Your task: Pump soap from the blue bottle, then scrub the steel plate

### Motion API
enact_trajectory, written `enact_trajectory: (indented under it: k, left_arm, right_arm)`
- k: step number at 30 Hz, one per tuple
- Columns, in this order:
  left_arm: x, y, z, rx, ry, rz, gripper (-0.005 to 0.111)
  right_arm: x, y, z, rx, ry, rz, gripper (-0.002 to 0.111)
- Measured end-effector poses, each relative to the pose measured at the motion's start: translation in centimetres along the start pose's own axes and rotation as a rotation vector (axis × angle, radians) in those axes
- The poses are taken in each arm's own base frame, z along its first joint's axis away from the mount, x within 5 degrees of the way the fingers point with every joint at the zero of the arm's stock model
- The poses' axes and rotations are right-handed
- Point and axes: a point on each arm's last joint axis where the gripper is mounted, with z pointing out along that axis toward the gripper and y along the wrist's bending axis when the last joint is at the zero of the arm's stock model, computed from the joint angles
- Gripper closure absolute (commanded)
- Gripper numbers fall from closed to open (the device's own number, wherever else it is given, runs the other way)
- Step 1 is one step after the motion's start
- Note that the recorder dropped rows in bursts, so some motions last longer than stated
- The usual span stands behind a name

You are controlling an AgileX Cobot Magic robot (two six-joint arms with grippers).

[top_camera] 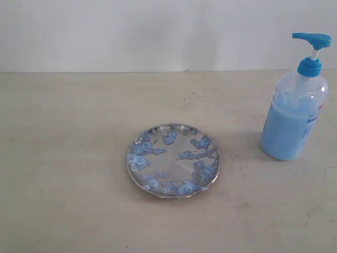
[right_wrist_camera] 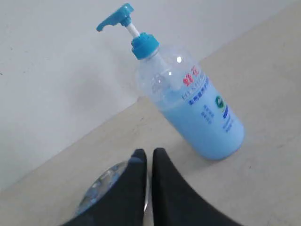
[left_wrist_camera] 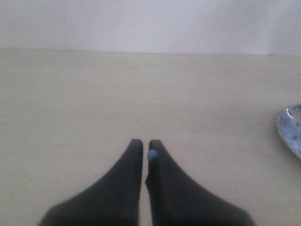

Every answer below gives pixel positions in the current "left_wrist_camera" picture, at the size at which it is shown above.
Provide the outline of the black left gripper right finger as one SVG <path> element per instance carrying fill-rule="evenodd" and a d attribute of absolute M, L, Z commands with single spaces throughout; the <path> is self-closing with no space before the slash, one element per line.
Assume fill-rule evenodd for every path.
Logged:
<path fill-rule="evenodd" d="M 160 140 L 151 140 L 146 186 L 154 226 L 254 226 L 243 209 L 190 178 Z"/>

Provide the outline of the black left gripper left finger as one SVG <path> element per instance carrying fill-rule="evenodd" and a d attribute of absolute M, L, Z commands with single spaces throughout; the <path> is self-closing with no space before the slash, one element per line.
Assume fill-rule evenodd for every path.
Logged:
<path fill-rule="evenodd" d="M 52 207 L 41 226 L 136 226 L 142 183 L 143 144 L 132 139 L 115 165 L 78 195 Z"/>

